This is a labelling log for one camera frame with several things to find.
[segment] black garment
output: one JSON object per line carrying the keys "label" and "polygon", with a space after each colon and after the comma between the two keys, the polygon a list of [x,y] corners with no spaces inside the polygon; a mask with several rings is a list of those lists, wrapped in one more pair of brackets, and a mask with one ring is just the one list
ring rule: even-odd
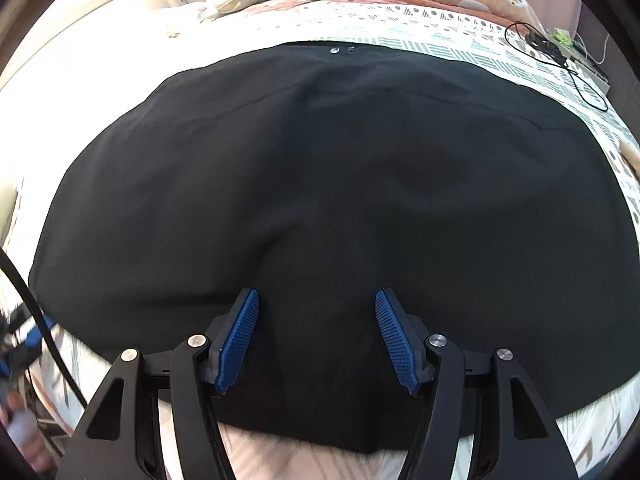
{"label": "black garment", "polygon": [[260,316],[224,422],[406,449],[421,402],[374,317],[513,350],[554,415],[640,368],[638,244],[584,123],[464,62],[284,45],[190,70],[78,156],[30,282],[108,359],[174,348],[243,286]]}

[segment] white bed sheet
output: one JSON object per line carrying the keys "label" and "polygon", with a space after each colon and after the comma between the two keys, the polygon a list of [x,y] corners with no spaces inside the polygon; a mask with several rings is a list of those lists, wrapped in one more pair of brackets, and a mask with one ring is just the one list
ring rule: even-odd
{"label": "white bed sheet", "polygon": [[[5,242],[25,279],[60,179],[96,135],[181,70],[287,41],[371,43],[472,62],[551,96],[585,121],[607,154],[640,239],[640,187],[618,152],[621,138],[637,143],[623,121],[612,109],[603,114],[588,107],[561,70],[502,44],[504,30],[497,25],[425,7],[331,1],[261,14],[240,12],[200,22],[199,6],[133,13],[117,22],[101,16],[98,9],[55,38],[0,92],[4,124],[12,129],[14,138],[21,139],[14,149],[27,154],[24,184]],[[4,281],[0,292],[0,307],[5,312],[18,303]],[[72,374],[90,398],[109,365],[62,329],[57,330],[56,339]],[[41,398],[71,431],[81,409],[47,353],[33,367],[33,373]],[[638,406],[640,375],[599,402],[558,421],[580,474],[616,449]],[[165,461],[177,480],[181,472],[169,406],[161,406],[161,417]],[[386,480],[397,477],[404,460],[403,452],[361,456],[226,426],[221,429],[239,480]],[[471,439],[460,441],[453,478],[466,478],[471,445]]]}

